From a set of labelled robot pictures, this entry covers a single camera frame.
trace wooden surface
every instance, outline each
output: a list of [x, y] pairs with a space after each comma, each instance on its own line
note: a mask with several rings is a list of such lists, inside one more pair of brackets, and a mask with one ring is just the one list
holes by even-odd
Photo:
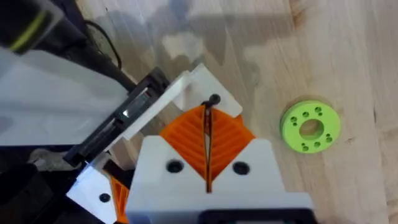
[[[79, 0], [136, 80], [203, 62], [271, 141], [288, 191], [322, 223], [398, 223], [397, 0]], [[112, 55], [99, 34], [100, 47]], [[300, 96], [327, 99], [342, 133], [329, 150], [287, 149], [279, 119]]]

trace green spacer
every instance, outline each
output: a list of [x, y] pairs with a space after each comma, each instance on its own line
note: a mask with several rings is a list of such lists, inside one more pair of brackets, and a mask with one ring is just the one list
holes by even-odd
[[[300, 128], [308, 120], [318, 125], [310, 134], [301, 134]], [[316, 153], [331, 146], [340, 134], [340, 118], [327, 104], [316, 100], [296, 103], [280, 121], [280, 132], [288, 146], [301, 153]]]

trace wooden table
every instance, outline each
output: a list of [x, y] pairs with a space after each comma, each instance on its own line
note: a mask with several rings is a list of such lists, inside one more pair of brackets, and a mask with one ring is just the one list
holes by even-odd
[[[154, 66], [173, 79], [203, 62], [243, 106], [245, 125], [273, 144], [286, 189], [309, 192], [322, 223], [398, 223], [397, 0], [78, 4], [136, 80]], [[280, 138], [280, 116], [300, 96], [327, 99], [341, 117], [323, 153], [296, 153]]]

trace cable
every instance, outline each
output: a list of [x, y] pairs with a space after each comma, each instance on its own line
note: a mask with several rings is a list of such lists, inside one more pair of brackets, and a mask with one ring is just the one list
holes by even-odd
[[98, 30], [100, 33], [102, 33], [102, 35], [104, 35], [105, 39], [108, 41], [109, 45], [112, 48], [112, 51], [114, 53], [114, 56], [116, 57], [116, 60], [118, 61], [118, 68], [122, 69], [122, 60], [120, 59], [118, 51], [114, 47], [111, 39], [109, 38], [109, 36], [105, 32], [105, 30], [100, 25], [98, 25], [97, 23], [95, 23], [93, 21], [85, 20], [85, 24], [94, 27], [96, 30]]

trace white plastic part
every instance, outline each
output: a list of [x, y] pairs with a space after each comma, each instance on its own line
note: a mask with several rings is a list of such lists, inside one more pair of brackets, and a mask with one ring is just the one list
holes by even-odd
[[[249, 166], [247, 175], [237, 175], [235, 162]], [[265, 139], [253, 139], [246, 148], [213, 181], [211, 189], [217, 192], [285, 192], [282, 177], [271, 144]]]
[[242, 106], [203, 64], [198, 65], [190, 77], [191, 84], [173, 100], [181, 110], [188, 111], [208, 100], [212, 94], [218, 94], [221, 101], [215, 108], [233, 118], [242, 113]]
[[[205, 193], [206, 182], [161, 136], [147, 136], [142, 142], [132, 192], [145, 191], [151, 194]], [[177, 174], [166, 167], [170, 161], [180, 161], [183, 169]], [[129, 200], [133, 207], [140, 207], [139, 198]]]
[[131, 139], [151, 119], [158, 115], [170, 102], [174, 102], [183, 111], [199, 106], [212, 94], [219, 94], [221, 102], [215, 108], [232, 117], [242, 113], [242, 106], [222, 86], [222, 84], [203, 65], [192, 72], [182, 72], [166, 89], [162, 96], [151, 105], [134, 123], [118, 136], [106, 149], [111, 148], [120, 138]]
[[80, 144], [126, 98], [118, 82], [68, 60], [0, 48], [0, 146]]
[[251, 166], [249, 178], [243, 181], [238, 174], [224, 170], [211, 194], [206, 193], [203, 178], [186, 163], [187, 172], [167, 172], [171, 158], [180, 159], [161, 137], [145, 138], [127, 199], [125, 212], [130, 223], [196, 223], [201, 212], [211, 209], [312, 208], [308, 194], [284, 192], [266, 140], [252, 141], [236, 158]]
[[139, 118], [136, 119], [121, 135], [119, 135], [104, 151], [108, 151], [121, 138], [131, 139], [137, 134], [151, 119], [158, 115], [178, 94], [181, 93], [189, 84], [191, 78], [188, 72], [181, 73], [167, 90], [152, 104]]
[[[109, 159], [105, 153], [100, 154], [94, 164], [88, 164], [76, 178], [76, 182], [67, 193], [72, 199], [85, 210], [93, 214], [106, 224], [116, 221], [116, 210], [112, 196], [109, 179], [100, 171], [104, 163]], [[111, 196], [108, 202], [100, 201], [100, 195], [106, 193]]]

